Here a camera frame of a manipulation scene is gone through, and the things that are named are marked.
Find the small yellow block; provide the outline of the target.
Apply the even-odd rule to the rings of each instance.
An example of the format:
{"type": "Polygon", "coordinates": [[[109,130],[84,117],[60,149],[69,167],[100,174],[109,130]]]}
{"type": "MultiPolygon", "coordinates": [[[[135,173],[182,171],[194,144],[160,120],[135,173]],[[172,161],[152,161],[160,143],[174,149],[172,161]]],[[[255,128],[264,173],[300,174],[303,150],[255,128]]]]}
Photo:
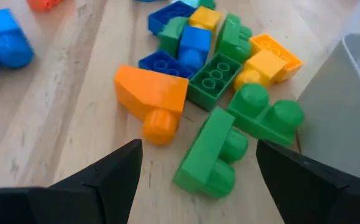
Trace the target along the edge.
{"type": "Polygon", "coordinates": [[[190,26],[215,32],[221,16],[222,13],[218,11],[200,6],[189,17],[188,23],[190,26]]]}

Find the orange single-stud block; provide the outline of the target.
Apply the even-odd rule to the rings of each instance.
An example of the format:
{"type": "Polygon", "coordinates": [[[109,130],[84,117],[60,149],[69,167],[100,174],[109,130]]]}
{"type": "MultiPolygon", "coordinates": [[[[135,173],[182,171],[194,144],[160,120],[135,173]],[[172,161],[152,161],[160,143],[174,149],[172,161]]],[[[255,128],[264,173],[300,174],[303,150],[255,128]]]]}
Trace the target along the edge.
{"type": "Polygon", "coordinates": [[[143,122],[143,137],[158,145],[173,141],[185,106],[189,80],[121,65],[114,74],[116,98],[143,122]]]}

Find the orange-yellow hollow brick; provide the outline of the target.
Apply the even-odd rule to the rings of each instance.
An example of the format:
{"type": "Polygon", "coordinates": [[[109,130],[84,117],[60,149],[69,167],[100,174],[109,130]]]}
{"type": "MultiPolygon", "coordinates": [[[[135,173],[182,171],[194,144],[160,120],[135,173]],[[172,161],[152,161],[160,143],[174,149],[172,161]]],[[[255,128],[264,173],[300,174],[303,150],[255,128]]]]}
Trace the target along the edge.
{"type": "Polygon", "coordinates": [[[279,73],[279,83],[291,79],[303,66],[302,60],[269,34],[254,35],[249,39],[249,43],[251,44],[253,55],[264,49],[286,61],[285,67],[279,73]]]}

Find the red-orange brick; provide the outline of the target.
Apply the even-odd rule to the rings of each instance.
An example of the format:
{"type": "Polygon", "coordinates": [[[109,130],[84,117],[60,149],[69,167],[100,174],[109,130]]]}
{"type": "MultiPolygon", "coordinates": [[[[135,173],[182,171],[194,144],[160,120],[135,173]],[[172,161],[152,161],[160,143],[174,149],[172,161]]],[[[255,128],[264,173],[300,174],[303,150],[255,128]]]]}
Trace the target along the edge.
{"type": "Polygon", "coordinates": [[[33,11],[45,12],[58,6],[63,0],[26,0],[33,11]]]}

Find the green stud block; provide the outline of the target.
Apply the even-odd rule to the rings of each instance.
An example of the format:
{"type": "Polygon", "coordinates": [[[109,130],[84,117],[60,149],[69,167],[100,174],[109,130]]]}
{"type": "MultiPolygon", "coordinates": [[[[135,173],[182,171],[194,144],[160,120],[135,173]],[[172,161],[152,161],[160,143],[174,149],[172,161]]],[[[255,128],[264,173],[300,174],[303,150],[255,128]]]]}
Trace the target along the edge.
{"type": "Polygon", "coordinates": [[[184,27],[188,24],[187,17],[173,17],[158,34],[160,40],[159,50],[166,51],[173,58],[177,57],[178,45],[184,27]]]}
{"type": "Polygon", "coordinates": [[[215,0],[199,0],[199,6],[207,7],[209,9],[215,10],[216,3],[215,0]]]}

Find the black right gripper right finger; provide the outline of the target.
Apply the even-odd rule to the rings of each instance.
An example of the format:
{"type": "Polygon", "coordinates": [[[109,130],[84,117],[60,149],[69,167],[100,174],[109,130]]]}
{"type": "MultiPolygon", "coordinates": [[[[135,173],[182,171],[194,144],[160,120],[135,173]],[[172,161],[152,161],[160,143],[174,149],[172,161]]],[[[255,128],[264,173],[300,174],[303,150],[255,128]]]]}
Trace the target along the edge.
{"type": "Polygon", "coordinates": [[[360,224],[360,178],[276,143],[256,157],[285,224],[360,224]]]}

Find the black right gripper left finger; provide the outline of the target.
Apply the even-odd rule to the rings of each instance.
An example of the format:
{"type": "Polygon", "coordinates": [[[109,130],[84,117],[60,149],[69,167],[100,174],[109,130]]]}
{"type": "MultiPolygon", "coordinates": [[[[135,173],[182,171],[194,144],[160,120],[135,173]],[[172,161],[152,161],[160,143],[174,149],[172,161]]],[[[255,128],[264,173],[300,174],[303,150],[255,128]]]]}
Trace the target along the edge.
{"type": "Polygon", "coordinates": [[[141,165],[133,139],[49,187],[0,188],[0,224],[127,224],[141,165]]]}

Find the green two-stud block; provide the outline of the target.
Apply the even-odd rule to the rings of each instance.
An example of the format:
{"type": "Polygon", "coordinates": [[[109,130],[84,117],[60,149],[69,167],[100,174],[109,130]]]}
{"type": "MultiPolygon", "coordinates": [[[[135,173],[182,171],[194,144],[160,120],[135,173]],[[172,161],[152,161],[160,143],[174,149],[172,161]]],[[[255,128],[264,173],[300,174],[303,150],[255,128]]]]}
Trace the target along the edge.
{"type": "Polygon", "coordinates": [[[243,85],[228,104],[234,125],[248,135],[282,146],[295,142],[298,127],[304,121],[303,110],[294,100],[270,104],[268,91],[260,84],[243,85]]]}
{"type": "Polygon", "coordinates": [[[181,161],[173,182],[190,194],[223,198],[234,188],[236,174],[231,164],[242,159],[248,140],[234,128],[235,117],[216,107],[202,124],[181,161]]]}
{"type": "Polygon", "coordinates": [[[216,40],[215,53],[244,63],[251,56],[252,30],[241,23],[241,18],[227,13],[216,40]]]}

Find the large blue two-stud block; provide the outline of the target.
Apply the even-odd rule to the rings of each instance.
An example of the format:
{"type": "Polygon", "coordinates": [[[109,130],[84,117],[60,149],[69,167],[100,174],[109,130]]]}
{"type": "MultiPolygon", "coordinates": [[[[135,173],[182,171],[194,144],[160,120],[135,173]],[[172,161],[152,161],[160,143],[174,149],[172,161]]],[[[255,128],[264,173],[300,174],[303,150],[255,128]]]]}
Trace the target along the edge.
{"type": "Polygon", "coordinates": [[[34,51],[10,9],[0,9],[0,65],[21,68],[30,64],[34,51]]]}

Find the dark blue hollow brick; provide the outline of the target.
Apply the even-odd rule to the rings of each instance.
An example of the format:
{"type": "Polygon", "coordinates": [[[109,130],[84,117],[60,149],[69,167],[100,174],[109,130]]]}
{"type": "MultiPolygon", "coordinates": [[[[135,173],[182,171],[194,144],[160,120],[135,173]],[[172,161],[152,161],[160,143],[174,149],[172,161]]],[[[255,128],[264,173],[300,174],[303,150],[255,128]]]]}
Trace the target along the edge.
{"type": "Polygon", "coordinates": [[[171,3],[148,16],[148,30],[157,35],[174,17],[190,17],[196,8],[182,1],[171,3]]]}
{"type": "Polygon", "coordinates": [[[165,50],[158,50],[138,62],[139,68],[155,72],[191,79],[194,72],[183,66],[165,50]]]}

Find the yellow single-stud block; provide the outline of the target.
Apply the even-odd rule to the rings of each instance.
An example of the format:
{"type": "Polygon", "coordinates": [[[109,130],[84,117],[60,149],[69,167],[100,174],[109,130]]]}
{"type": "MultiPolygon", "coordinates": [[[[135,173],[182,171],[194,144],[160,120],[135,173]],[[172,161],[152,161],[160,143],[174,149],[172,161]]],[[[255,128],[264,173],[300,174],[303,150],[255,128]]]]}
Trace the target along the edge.
{"type": "Polygon", "coordinates": [[[234,79],[234,89],[239,90],[247,83],[270,87],[286,65],[286,61],[268,50],[261,50],[248,59],[234,79]]]}

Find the large grey plastic bin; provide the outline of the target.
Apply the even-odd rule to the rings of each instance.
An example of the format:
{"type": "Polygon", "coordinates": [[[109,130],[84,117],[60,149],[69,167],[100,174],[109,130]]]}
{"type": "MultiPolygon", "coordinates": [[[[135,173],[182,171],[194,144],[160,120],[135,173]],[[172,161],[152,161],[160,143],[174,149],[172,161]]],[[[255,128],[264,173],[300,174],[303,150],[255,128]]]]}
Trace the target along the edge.
{"type": "Polygon", "coordinates": [[[360,34],[338,42],[298,102],[302,154],[360,178],[360,34]]]}

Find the green hollow brick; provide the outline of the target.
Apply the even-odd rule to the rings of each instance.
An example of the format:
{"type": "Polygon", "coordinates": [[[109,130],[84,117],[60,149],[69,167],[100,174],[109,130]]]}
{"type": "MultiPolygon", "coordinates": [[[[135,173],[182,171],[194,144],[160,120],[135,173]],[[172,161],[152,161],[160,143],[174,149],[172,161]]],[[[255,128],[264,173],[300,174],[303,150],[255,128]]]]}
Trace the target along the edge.
{"type": "Polygon", "coordinates": [[[217,53],[194,75],[188,86],[187,99],[206,111],[211,111],[232,84],[242,65],[217,53]]]}

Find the light blue block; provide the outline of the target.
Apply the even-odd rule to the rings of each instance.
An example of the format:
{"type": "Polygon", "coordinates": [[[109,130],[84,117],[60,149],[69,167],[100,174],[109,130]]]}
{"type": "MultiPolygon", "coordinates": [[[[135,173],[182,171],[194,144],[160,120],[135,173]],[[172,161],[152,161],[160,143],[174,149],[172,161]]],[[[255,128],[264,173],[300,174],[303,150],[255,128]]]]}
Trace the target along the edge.
{"type": "Polygon", "coordinates": [[[200,0],[170,0],[171,3],[181,1],[191,7],[197,8],[199,6],[200,0]]]}

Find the blue single-stud block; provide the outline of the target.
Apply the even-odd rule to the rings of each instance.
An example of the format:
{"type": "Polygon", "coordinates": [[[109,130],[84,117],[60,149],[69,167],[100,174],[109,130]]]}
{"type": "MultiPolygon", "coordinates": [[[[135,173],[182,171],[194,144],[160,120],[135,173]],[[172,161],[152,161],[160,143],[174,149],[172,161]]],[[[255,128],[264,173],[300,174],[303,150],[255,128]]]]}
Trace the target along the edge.
{"type": "Polygon", "coordinates": [[[178,47],[178,60],[182,65],[197,73],[208,57],[212,32],[193,26],[185,26],[178,47]]]}

